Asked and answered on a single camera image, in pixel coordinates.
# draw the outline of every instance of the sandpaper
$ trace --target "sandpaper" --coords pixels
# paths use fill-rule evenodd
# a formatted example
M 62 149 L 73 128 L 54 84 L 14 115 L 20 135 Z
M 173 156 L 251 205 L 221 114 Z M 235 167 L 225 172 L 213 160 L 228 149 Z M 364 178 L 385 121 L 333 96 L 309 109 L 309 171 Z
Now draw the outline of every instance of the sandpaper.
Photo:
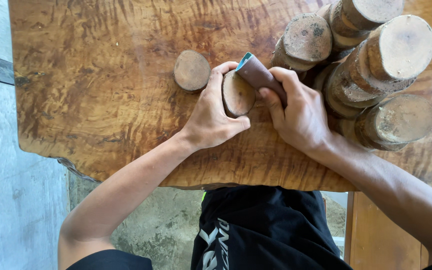
M 269 72 L 269 70 L 254 56 L 247 52 L 239 62 L 236 72 L 254 89 L 266 87 L 272 89 L 279 96 L 283 108 L 288 105 L 288 97 L 283 85 Z

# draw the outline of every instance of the black t-shirt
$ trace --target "black t-shirt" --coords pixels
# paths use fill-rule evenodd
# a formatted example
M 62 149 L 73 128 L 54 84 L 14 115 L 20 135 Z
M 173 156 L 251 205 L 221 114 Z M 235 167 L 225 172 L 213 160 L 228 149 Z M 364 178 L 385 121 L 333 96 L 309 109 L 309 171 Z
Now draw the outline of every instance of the black t-shirt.
M 207 191 L 191 270 L 350 270 L 327 227 L 320 192 L 238 186 Z M 151 260 L 118 250 L 91 254 L 68 270 L 150 270 Z

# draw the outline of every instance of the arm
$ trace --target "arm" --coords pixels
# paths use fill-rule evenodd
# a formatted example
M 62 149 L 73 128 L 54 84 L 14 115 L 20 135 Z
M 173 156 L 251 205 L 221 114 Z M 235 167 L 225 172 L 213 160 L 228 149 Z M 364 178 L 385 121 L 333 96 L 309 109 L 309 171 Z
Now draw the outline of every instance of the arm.
M 123 220 L 188 156 L 214 147 L 250 127 L 249 118 L 232 119 L 223 107 L 223 74 L 238 63 L 215 67 L 183 129 L 111 175 L 64 220 L 59 232 L 58 269 L 95 252 L 114 249 L 110 236 Z
M 303 85 L 295 72 L 282 68 L 270 72 L 283 83 L 288 97 L 283 110 L 276 93 L 260 89 L 279 135 L 364 192 L 394 223 L 423 243 L 432 265 L 432 187 L 332 133 L 321 95 Z

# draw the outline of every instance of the live edge wooden table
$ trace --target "live edge wooden table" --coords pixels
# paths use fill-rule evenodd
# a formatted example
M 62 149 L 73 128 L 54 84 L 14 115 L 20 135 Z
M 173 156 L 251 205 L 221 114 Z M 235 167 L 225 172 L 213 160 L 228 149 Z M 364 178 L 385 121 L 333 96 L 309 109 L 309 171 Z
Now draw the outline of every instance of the live edge wooden table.
M 104 181 L 188 120 L 198 96 L 173 80 L 181 51 L 200 52 L 212 68 L 252 52 L 269 67 L 291 18 L 329 2 L 9 0 L 20 147 Z M 404 14 L 432 27 L 432 1 L 406 1 Z M 432 103 L 432 61 L 403 93 Z M 262 103 L 248 116 L 249 130 L 194 153 L 161 186 L 355 190 L 279 138 Z M 432 132 L 375 154 L 432 185 Z

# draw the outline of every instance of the hand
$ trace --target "hand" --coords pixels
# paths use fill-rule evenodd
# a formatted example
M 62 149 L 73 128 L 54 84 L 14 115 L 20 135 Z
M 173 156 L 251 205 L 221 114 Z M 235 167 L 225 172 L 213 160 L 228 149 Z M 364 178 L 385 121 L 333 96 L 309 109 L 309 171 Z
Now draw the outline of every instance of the hand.
M 333 135 L 328 128 L 321 94 L 302 84 L 295 71 L 273 67 L 269 72 L 283 84 L 287 94 L 287 107 L 283 110 L 273 90 L 259 89 L 279 136 L 306 154 L 326 144 Z
M 188 122 L 181 130 L 194 150 L 220 145 L 251 126 L 247 116 L 233 119 L 224 112 L 221 91 L 223 74 L 237 66 L 237 62 L 225 62 L 211 71 L 206 89 L 201 92 Z

